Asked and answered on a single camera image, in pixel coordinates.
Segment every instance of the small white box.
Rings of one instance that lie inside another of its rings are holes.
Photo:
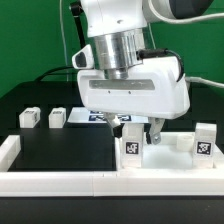
[[[66,121],[66,109],[54,108],[49,115],[49,128],[63,128]]]
[[[123,167],[141,167],[143,160],[143,134],[144,125],[126,123],[122,130],[122,154]]]
[[[216,132],[217,126],[215,124],[197,124],[193,151],[193,167],[213,168]]]
[[[34,128],[40,121],[40,112],[39,107],[26,108],[19,115],[20,128]]]

